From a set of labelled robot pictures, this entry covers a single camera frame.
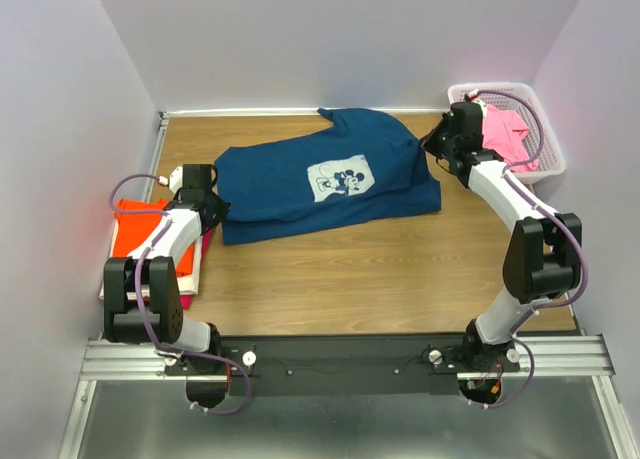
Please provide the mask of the navy blue printed t-shirt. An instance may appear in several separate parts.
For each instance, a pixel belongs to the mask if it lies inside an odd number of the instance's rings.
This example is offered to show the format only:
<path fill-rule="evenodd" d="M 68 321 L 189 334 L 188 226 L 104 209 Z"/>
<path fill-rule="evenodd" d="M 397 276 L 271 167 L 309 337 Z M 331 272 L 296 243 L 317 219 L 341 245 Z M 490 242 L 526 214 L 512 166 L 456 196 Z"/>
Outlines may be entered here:
<path fill-rule="evenodd" d="M 440 183 L 403 123 L 362 108 L 318 113 L 329 128 L 231 147 L 216 159 L 218 193 L 231 204 L 225 244 L 440 211 Z"/>

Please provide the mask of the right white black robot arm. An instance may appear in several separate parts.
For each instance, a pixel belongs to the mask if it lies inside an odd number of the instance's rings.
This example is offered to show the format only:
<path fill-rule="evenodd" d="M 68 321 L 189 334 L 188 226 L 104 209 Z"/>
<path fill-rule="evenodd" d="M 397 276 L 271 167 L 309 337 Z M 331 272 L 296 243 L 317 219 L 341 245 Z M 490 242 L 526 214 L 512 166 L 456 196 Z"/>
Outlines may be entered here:
<path fill-rule="evenodd" d="M 461 344 L 442 354 L 471 371 L 505 356 L 525 322 L 541 309 L 559 306 L 559 297 L 586 277 L 578 252 L 581 220 L 539 202 L 497 152 L 484 148 L 483 119 L 479 104 L 456 102 L 421 140 L 423 149 L 446 160 L 449 173 L 482 198 L 511 233 L 501 292 L 468 324 Z"/>

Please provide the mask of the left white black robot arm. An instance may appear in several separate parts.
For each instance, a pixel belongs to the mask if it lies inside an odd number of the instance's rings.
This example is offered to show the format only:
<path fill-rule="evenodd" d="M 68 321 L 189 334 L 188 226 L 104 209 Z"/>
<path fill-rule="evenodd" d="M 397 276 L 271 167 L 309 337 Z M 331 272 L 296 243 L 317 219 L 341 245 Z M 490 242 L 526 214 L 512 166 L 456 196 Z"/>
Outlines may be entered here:
<path fill-rule="evenodd" d="M 173 198 L 161 208 L 127 210 L 115 203 L 128 181 L 146 178 L 170 189 Z M 159 223 L 141 245 L 124 257 L 109 258 L 103 269 L 103 332 L 111 343 L 151 343 L 162 356 L 187 356 L 201 374 L 214 372 L 223 356 L 220 333 L 211 323 L 188 318 L 181 303 L 176 266 L 190 245 L 226 218 L 230 204 L 214 191 L 213 164 L 184 164 L 170 176 L 137 173 L 121 179 L 108 203 L 123 215 L 153 214 Z"/>

